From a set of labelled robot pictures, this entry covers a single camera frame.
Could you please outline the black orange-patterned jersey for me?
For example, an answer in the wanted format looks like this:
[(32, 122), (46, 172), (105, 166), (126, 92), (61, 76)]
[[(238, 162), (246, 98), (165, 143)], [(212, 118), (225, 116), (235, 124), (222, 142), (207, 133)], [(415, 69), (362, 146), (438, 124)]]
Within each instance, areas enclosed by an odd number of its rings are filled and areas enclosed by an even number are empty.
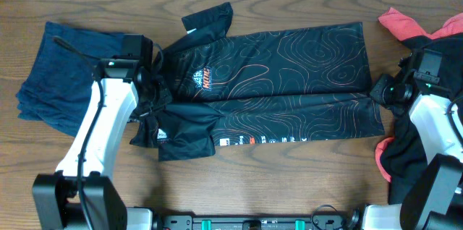
[(177, 161), (384, 133), (361, 23), (230, 36), (232, 19), (230, 3), (182, 18), (186, 35), (153, 64), (157, 96), (133, 114), (132, 145)]

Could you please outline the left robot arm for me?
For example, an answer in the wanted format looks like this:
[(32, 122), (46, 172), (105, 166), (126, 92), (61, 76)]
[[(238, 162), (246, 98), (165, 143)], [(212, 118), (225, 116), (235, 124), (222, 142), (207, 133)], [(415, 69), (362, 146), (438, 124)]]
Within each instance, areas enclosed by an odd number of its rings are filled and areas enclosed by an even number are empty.
[(127, 207), (112, 182), (125, 127), (148, 87), (143, 67), (104, 67), (92, 85), (90, 105), (71, 148), (53, 174), (32, 187), (42, 229), (162, 229), (146, 207)]

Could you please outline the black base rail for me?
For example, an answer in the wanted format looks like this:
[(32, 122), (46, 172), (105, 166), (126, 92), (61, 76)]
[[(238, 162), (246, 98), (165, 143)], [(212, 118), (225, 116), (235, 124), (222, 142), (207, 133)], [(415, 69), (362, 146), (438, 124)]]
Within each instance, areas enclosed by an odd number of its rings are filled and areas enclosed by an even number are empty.
[(358, 229), (361, 212), (321, 205), (302, 216), (156, 216), (152, 230), (348, 230)]

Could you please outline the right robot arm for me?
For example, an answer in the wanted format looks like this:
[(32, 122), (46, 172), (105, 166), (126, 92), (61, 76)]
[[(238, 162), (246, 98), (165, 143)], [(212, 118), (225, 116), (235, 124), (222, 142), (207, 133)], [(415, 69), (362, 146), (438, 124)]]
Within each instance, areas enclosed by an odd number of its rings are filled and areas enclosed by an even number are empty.
[(383, 74), (370, 91), (397, 116), (381, 154), (388, 205), (365, 208), (362, 229), (462, 228), (462, 91), (441, 76)]

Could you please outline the red garment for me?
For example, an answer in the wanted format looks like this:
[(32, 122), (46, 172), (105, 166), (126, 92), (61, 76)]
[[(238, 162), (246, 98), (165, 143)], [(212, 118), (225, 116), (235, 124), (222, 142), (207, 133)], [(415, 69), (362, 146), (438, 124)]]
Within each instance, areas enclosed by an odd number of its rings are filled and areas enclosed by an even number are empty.
[[(427, 44), (446, 53), (454, 49), (457, 56), (462, 55), (462, 50), (457, 48), (462, 43), (456, 41), (462, 37), (462, 14), (449, 18), (432, 34), (394, 8), (382, 14), (378, 21), (407, 48), (416, 49)], [(425, 170), (427, 160), (422, 143), (407, 111), (395, 118), (394, 136), (378, 143), (375, 162), (383, 178), (390, 183), (412, 184)]]

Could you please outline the black garment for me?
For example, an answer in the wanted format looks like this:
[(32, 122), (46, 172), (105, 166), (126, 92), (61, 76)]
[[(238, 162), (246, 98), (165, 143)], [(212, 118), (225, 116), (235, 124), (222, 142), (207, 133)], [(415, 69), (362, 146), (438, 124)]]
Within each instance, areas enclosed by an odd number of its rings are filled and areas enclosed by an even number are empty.
[[(462, 118), (462, 34), (436, 39), (421, 35), (404, 39), (402, 44), (413, 52), (429, 49), (443, 54), (438, 71), (439, 85), (448, 89), (445, 96), (456, 100), (458, 117)], [(428, 165), (422, 140), (407, 114), (411, 105), (407, 103), (403, 108), (393, 109), (393, 140), (379, 158), (379, 164), (391, 176), (388, 193), (390, 205), (404, 201)]]

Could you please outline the folded dark blue cloth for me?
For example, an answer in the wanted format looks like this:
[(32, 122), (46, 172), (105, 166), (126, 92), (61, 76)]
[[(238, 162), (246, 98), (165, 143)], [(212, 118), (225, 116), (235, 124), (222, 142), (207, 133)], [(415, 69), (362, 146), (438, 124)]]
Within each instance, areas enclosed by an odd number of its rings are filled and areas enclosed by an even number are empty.
[(42, 121), (75, 136), (88, 109), (92, 71), (78, 55), (53, 42), (59, 36), (77, 50), (90, 55), (93, 65), (117, 55), (123, 33), (101, 33), (47, 22), (31, 73), (16, 94), (18, 117)]

